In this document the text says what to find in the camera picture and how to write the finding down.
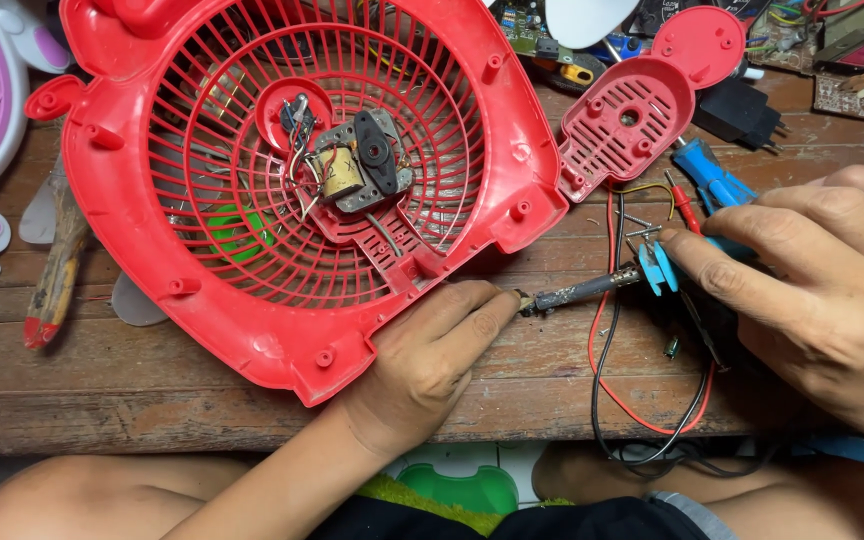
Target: power adapter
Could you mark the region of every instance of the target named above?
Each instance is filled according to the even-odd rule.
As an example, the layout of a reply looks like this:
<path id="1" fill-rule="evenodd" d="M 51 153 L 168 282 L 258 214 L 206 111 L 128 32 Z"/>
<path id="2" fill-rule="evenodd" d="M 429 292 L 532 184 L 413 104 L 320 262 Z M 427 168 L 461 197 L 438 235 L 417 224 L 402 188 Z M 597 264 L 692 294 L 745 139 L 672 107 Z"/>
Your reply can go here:
<path id="1" fill-rule="evenodd" d="M 768 101 L 765 92 L 728 78 L 702 91 L 692 123 L 722 141 L 742 141 L 753 150 L 768 146 L 774 152 L 782 152 L 786 148 L 772 140 L 772 136 L 778 129 L 786 133 L 792 129 Z"/>

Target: red tip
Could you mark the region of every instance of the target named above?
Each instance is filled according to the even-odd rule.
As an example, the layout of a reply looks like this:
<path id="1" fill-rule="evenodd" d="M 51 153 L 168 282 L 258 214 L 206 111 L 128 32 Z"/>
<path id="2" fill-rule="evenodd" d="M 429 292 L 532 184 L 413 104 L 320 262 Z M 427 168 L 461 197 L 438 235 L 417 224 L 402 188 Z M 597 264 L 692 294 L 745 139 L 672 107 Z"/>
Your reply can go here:
<path id="1" fill-rule="evenodd" d="M 25 338 L 27 349 L 42 349 L 58 331 L 59 325 L 43 323 L 39 317 L 26 317 L 22 337 Z"/>

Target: fingernail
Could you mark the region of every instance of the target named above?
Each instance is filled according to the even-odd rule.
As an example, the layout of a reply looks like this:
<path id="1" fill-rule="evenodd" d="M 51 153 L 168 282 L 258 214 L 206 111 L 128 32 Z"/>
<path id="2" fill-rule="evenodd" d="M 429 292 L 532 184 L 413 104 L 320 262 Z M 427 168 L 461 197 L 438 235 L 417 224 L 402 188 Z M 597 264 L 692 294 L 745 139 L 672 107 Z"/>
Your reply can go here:
<path id="1" fill-rule="evenodd" d="M 658 241 L 659 242 L 667 242 L 675 238 L 680 231 L 676 228 L 663 228 L 658 232 Z"/>

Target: screwdriver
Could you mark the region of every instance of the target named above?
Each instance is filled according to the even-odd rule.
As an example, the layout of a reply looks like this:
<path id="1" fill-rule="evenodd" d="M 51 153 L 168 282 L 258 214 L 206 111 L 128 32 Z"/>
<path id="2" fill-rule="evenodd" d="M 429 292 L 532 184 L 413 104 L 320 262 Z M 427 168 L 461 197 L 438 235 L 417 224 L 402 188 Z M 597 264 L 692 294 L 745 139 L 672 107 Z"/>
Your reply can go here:
<path id="1" fill-rule="evenodd" d="M 701 236 L 702 232 L 699 230 L 699 221 L 695 219 L 695 212 L 692 211 L 692 200 L 686 194 L 686 190 L 682 189 L 672 179 L 672 173 L 668 169 L 665 169 L 664 173 L 666 180 L 669 181 L 669 186 L 672 187 L 672 199 L 675 202 L 675 208 L 681 213 L 681 219 L 685 222 L 685 226 L 692 233 Z"/>
<path id="2" fill-rule="evenodd" d="M 756 253 L 751 249 L 722 236 L 707 236 L 705 241 L 724 251 L 733 259 L 747 259 Z M 666 250 L 658 242 L 638 246 L 638 264 L 620 268 L 605 276 L 593 277 L 581 283 L 563 287 L 552 292 L 538 293 L 534 301 L 522 308 L 522 314 L 529 316 L 538 312 L 549 313 L 558 306 L 570 304 L 596 294 L 647 281 L 655 296 L 662 296 L 666 284 L 672 292 L 679 290 L 676 268 L 669 260 Z"/>
<path id="3" fill-rule="evenodd" d="M 722 168 L 706 141 L 696 137 L 686 142 L 679 137 L 674 146 L 672 162 L 692 177 L 710 215 L 725 207 L 752 202 L 757 197 L 755 191 Z"/>

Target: green plastic part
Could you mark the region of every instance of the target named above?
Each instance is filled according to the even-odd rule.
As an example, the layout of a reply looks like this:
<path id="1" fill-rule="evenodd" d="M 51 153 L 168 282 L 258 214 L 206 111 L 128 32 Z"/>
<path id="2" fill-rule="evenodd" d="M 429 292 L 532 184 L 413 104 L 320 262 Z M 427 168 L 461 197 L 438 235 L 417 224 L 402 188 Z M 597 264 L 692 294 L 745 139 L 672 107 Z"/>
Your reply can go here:
<path id="1" fill-rule="evenodd" d="M 220 206 L 215 210 L 217 213 L 237 213 L 239 212 L 239 207 L 236 204 L 226 204 L 224 206 Z M 272 247 L 276 245 L 276 238 L 265 229 L 265 220 L 259 215 L 259 212 L 255 210 L 246 212 L 246 220 L 248 221 L 248 228 L 251 229 L 253 233 L 258 233 L 260 239 L 265 242 L 265 245 Z M 235 227 L 229 227 L 230 225 L 239 225 L 242 223 L 241 215 L 222 215 L 218 217 L 210 217 L 208 221 L 205 222 L 205 227 L 209 229 L 209 232 L 212 235 L 212 238 L 222 242 L 223 240 L 231 239 L 235 236 Z M 208 249 L 212 250 L 212 253 L 219 254 L 227 254 L 226 257 L 231 258 L 235 263 L 242 263 L 244 261 L 248 261 L 252 257 L 255 257 L 259 250 L 262 249 L 262 246 L 256 244 L 245 251 L 239 251 L 234 254 L 228 254 L 230 252 L 238 249 L 239 246 L 234 241 L 222 242 L 219 244 L 222 247 L 222 251 L 219 251 L 219 248 L 214 245 L 208 246 Z"/>
<path id="2" fill-rule="evenodd" d="M 443 476 L 429 463 L 409 465 L 396 478 L 418 495 L 470 512 L 509 514 L 519 509 L 519 489 L 509 472 L 482 465 L 472 476 Z"/>

